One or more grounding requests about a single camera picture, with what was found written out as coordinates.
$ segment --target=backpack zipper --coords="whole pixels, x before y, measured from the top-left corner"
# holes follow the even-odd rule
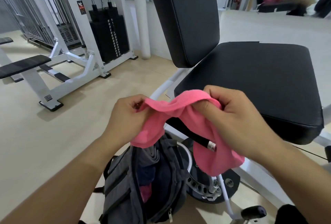
[[[172,214],[171,214],[172,208],[169,208],[168,216],[169,216],[169,221],[172,223]]]

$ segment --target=gym bag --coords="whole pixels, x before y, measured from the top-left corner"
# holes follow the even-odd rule
[[[140,193],[137,170],[146,159],[144,152],[157,156],[152,194],[146,203]],[[130,146],[115,157],[105,171],[105,203],[102,224],[146,224],[168,219],[184,205],[188,172],[173,139],[162,136],[149,150]]]

